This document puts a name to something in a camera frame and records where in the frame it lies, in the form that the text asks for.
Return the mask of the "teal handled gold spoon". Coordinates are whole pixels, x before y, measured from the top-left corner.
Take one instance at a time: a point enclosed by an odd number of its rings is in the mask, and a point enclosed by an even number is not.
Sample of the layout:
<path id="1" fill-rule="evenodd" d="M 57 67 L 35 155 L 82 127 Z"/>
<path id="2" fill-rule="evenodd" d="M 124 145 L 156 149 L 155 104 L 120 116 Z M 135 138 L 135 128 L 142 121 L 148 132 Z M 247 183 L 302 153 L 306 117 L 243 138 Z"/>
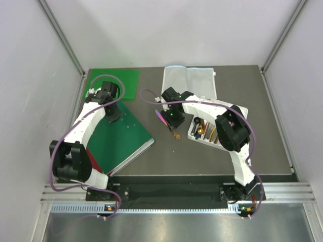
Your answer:
<path id="1" fill-rule="evenodd" d="M 205 132 L 205 128 L 202 125 L 200 125 L 196 130 L 195 139 L 196 140 L 200 139 L 201 136 L 204 134 L 204 132 Z"/>

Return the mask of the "white cutlery tray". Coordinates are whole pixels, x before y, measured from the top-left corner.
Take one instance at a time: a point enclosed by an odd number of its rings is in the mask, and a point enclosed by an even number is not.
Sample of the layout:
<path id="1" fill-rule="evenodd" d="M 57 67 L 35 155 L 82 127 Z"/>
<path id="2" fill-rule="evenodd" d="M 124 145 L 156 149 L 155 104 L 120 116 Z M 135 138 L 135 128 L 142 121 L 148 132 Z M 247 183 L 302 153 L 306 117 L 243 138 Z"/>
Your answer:
<path id="1" fill-rule="evenodd" d="M 248 109 L 229 103 L 184 104 L 193 115 L 188 138 L 226 151 L 240 152 L 250 142 Z"/>

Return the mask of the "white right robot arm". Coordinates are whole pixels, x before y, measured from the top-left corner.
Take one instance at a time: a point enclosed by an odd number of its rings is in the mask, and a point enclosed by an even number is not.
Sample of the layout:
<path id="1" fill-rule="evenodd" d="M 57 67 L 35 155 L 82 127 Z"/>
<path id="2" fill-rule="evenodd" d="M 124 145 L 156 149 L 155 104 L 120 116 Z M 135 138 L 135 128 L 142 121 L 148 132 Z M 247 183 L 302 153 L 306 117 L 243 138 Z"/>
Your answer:
<path id="1" fill-rule="evenodd" d="M 243 200 L 253 195 L 256 178 L 250 168 L 252 129 L 246 120 L 248 109 L 218 100 L 207 100 L 189 91 L 180 94 L 172 87 L 155 101 L 163 105 L 161 115 L 171 131 L 184 122 L 183 114 L 193 115 L 215 126 L 213 135 L 219 141 L 216 147 L 228 151 L 231 157 L 236 195 Z"/>

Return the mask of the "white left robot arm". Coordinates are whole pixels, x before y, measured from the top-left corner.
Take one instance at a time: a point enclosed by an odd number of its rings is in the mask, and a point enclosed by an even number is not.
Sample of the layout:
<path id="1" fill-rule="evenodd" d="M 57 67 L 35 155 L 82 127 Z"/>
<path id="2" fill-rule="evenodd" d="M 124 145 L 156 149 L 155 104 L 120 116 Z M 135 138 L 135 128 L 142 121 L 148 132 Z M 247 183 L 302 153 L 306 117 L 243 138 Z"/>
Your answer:
<path id="1" fill-rule="evenodd" d="M 102 119 L 115 122 L 120 118 L 121 111 L 117 107 L 121 99 L 120 91 L 116 83 L 109 81 L 104 81 L 96 90 L 89 89 L 71 130 L 60 140 L 53 140 L 49 146 L 51 176 L 96 188 L 97 194 L 104 200 L 113 197 L 114 187 L 109 185 L 109 176 L 96 167 L 87 145 Z"/>

